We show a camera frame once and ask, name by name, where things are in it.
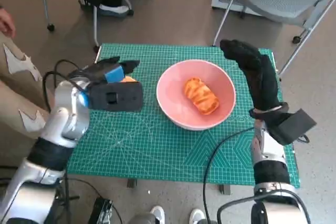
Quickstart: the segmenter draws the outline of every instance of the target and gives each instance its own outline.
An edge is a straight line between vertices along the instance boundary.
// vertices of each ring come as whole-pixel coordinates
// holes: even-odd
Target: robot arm
[[[253,100],[254,109],[249,113],[255,119],[251,156],[256,185],[254,197],[220,207],[218,223],[222,223],[220,212],[226,207],[255,200],[252,224],[306,224],[309,219],[290,184],[284,146],[304,135],[316,123],[303,110],[288,113],[287,103],[279,102],[276,73],[268,56],[237,40],[220,43],[225,58],[235,60],[244,73]]]
[[[301,129],[311,128],[314,121],[305,113],[299,113]],[[251,156],[255,177],[255,196],[263,195],[274,190],[287,190],[295,193],[295,188],[290,184],[290,176],[286,163],[284,146],[280,143],[284,139],[274,138],[268,131],[265,121],[255,120],[255,137],[251,143]],[[277,223],[297,223],[307,224],[306,213],[301,204],[292,194],[278,192],[263,200],[256,200],[251,210],[251,223],[277,224]]]
[[[71,83],[66,80],[58,85],[55,106],[48,121],[2,199],[1,223],[13,218],[45,222],[55,203],[56,186],[65,173],[72,151],[89,127],[89,109],[141,109],[141,84],[119,83],[139,62],[117,63],[118,60],[119,57],[111,58],[74,71],[69,75]]]

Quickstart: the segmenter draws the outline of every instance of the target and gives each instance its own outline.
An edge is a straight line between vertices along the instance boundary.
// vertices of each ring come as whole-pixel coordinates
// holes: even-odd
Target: black cable
[[[64,195],[63,188],[61,187],[61,185],[59,185],[58,192],[61,196],[61,199],[65,200],[65,195]],[[65,207],[63,207],[62,212],[59,214],[59,216],[56,217],[55,223],[57,223],[62,218],[64,212],[65,212]]]
[[[101,194],[98,192],[98,190],[93,185],[91,185],[89,182],[87,182],[85,180],[82,180],[82,179],[79,179],[79,178],[68,178],[68,180],[75,180],[75,181],[79,181],[79,182],[87,184],[88,186],[90,186],[96,192],[96,194],[99,197],[103,198],[103,196],[101,196]]]
[[[85,181],[85,180],[82,180],[82,179],[79,179],[79,178],[68,178],[68,180],[75,180],[75,181],[79,181],[79,182],[82,182],[82,183],[85,183],[85,184],[87,184],[88,186],[90,186],[95,192],[96,192],[96,194],[99,196],[99,197],[101,197],[101,198],[103,198],[103,196],[102,196],[102,194],[92,185],[92,184],[90,184],[89,182],[87,182],[87,181]],[[116,211],[116,213],[117,213],[117,215],[118,215],[118,218],[119,218],[119,220],[120,220],[120,223],[121,224],[123,224],[123,221],[122,221],[122,219],[121,219],[121,216],[120,216],[120,214],[119,214],[119,211],[116,209],[116,207],[114,206],[114,205],[112,205],[112,208]]]
[[[234,206],[234,205],[237,205],[237,204],[241,204],[241,203],[245,203],[245,202],[248,202],[248,201],[252,201],[252,200],[265,199],[265,198],[273,196],[274,194],[277,194],[277,193],[286,193],[286,194],[290,194],[291,196],[293,196],[298,201],[298,203],[301,205],[302,210],[305,212],[304,214],[306,215],[307,223],[311,224],[311,220],[310,220],[310,217],[309,217],[309,214],[308,214],[308,210],[307,210],[306,206],[304,205],[302,199],[296,193],[294,193],[292,191],[289,191],[289,190],[285,190],[285,189],[272,190],[272,191],[270,191],[268,193],[264,193],[264,194],[257,195],[257,196],[251,196],[251,197],[247,197],[247,198],[233,200],[233,201],[230,201],[230,202],[222,205],[218,209],[218,211],[217,211],[217,222],[218,222],[218,224],[222,224],[222,220],[221,220],[220,216],[221,216],[221,213],[222,213],[222,211],[224,209],[226,209],[228,207],[231,207],[231,206]]]
[[[56,62],[55,66],[54,66],[54,72],[57,72],[57,68],[62,62],[70,63],[70,64],[74,65],[77,69],[79,69],[79,66],[76,63],[74,63],[70,60],[67,60],[67,59],[62,59],[62,60],[59,60],[59,61]],[[56,88],[56,87],[57,87],[56,75],[54,75],[54,88]]]
[[[117,215],[118,215],[118,217],[119,217],[119,220],[120,220],[120,224],[123,224],[122,219],[121,219],[121,216],[120,216],[118,210],[115,208],[114,205],[112,205],[112,208],[116,211],[116,213],[117,213]]]
[[[12,165],[0,165],[0,169],[16,170],[18,167]]]
[[[68,169],[65,168],[64,173],[64,183],[65,183],[65,209],[67,211],[67,222],[71,223],[71,211],[70,211],[70,200],[69,200],[69,181],[68,181]]]
[[[210,216],[209,216],[209,212],[208,212],[208,207],[206,205],[206,198],[205,198],[205,185],[206,185],[206,179],[208,177],[208,173],[209,173],[209,169],[210,169],[210,166],[211,166],[211,163],[214,159],[214,157],[216,156],[217,154],[217,151],[219,150],[219,148],[227,141],[229,140],[230,138],[234,137],[234,136],[237,136],[237,135],[240,135],[244,132],[247,132],[247,131],[250,131],[250,130],[253,130],[254,127],[251,127],[251,128],[248,128],[248,129],[245,129],[245,130],[242,130],[242,131],[239,131],[239,132],[236,132],[234,134],[232,134],[231,136],[228,136],[226,138],[224,138],[218,145],[217,147],[215,148],[214,152],[212,153],[210,159],[209,159],[209,162],[206,166],[206,169],[205,169],[205,174],[204,174],[204,180],[203,180],[203,205],[204,205],[204,210],[205,210],[205,215],[206,215],[206,220],[208,222],[208,224],[211,223],[211,220],[210,220]]]
[[[64,76],[63,74],[59,73],[59,72],[55,72],[55,71],[49,71],[49,72],[46,72],[45,75],[43,76],[43,79],[42,79],[42,88],[43,88],[43,97],[44,97],[44,100],[45,100],[45,103],[46,103],[46,107],[48,109],[48,112],[51,111],[51,107],[50,107],[50,104],[49,104],[49,101],[48,101],[48,94],[47,94],[47,86],[46,86],[46,82],[47,82],[47,79],[48,79],[48,76],[51,76],[51,75],[57,75],[57,76],[61,76],[63,79],[65,79],[66,81],[70,82],[75,88],[77,88],[79,91],[85,93],[85,90],[80,87],[79,85],[77,85],[74,81],[70,80],[69,78],[67,78],[66,76]]]

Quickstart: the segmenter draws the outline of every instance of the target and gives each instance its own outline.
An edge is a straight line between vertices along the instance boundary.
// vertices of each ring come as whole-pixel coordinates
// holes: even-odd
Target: pink bowl
[[[200,78],[218,97],[219,107],[202,115],[183,93],[186,81]],[[227,73],[205,60],[185,60],[169,67],[160,77],[156,98],[162,111],[176,125],[192,131],[210,129],[231,114],[236,103],[235,87]]]

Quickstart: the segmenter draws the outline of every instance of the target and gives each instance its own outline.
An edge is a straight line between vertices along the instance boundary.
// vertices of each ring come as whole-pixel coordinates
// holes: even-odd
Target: green cutting mat
[[[274,61],[270,50],[260,51]],[[245,77],[237,64],[226,60],[217,47],[103,44],[100,59],[112,56],[141,61],[132,77],[143,85],[144,107],[140,113],[91,111],[89,130],[74,150],[68,167],[70,173],[202,182],[217,143],[253,126],[248,115],[253,104]],[[231,116],[210,130],[195,132],[177,127],[156,101],[156,84],[161,74],[186,59],[213,62],[228,73],[235,85],[237,101]],[[253,132],[247,132],[223,145],[209,172],[210,183],[254,185],[252,138]],[[286,147],[286,156],[290,181],[299,187],[292,146]]]

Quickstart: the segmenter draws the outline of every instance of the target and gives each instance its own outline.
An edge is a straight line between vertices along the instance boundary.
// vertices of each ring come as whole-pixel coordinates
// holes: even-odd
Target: bread roll
[[[200,78],[191,78],[184,85],[184,94],[193,102],[198,110],[209,115],[219,106],[218,97]]]

